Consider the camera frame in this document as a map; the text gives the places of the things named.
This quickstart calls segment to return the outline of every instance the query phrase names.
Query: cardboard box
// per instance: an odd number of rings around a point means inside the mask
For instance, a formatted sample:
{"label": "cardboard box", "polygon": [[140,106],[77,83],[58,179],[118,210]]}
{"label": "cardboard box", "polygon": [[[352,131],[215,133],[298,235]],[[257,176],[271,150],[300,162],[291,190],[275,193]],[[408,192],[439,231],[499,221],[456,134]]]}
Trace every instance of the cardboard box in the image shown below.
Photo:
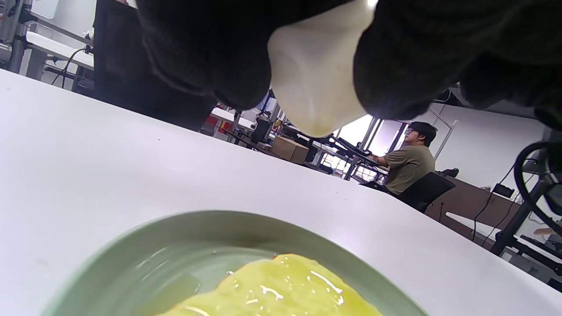
{"label": "cardboard box", "polygon": [[304,164],[309,149],[295,141],[277,136],[271,145],[271,152],[295,164]]}

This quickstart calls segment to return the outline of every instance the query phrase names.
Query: black hair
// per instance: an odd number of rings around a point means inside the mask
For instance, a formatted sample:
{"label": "black hair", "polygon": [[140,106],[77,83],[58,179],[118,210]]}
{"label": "black hair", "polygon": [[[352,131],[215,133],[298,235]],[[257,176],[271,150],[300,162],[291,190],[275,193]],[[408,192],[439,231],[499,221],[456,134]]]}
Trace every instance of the black hair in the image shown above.
{"label": "black hair", "polygon": [[424,145],[427,147],[431,145],[431,142],[433,142],[437,135],[437,129],[425,122],[412,122],[410,128],[415,130],[420,136],[425,136]]}

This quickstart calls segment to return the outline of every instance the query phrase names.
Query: beaten egg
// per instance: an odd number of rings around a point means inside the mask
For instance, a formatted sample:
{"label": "beaten egg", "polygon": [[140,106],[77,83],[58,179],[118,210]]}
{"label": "beaten egg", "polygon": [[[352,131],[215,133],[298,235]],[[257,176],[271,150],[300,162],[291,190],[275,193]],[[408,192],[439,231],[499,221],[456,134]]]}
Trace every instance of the beaten egg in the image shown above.
{"label": "beaten egg", "polygon": [[318,262],[281,255],[243,266],[213,292],[160,316],[380,316],[353,288]]}

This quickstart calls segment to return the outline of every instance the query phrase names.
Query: olive t-shirt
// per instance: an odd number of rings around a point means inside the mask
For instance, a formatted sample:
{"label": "olive t-shirt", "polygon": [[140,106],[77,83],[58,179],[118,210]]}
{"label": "olive t-shirt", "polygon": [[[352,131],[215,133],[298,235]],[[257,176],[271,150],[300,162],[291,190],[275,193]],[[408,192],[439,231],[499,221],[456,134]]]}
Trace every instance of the olive t-shirt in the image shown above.
{"label": "olive t-shirt", "polygon": [[406,146],[384,157],[390,166],[385,187],[399,195],[424,175],[435,171],[435,160],[426,146]]}

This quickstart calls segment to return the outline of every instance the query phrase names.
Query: green bowl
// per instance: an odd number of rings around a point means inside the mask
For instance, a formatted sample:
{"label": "green bowl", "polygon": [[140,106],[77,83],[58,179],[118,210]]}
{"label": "green bowl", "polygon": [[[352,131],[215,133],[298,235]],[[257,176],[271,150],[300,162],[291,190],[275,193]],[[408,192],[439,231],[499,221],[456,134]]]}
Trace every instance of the green bowl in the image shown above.
{"label": "green bowl", "polygon": [[241,266],[299,254],[335,272],[383,316],[427,316],[375,269],[295,225],[234,211],[174,215],[140,226],[92,257],[46,316],[154,316],[214,290]]}

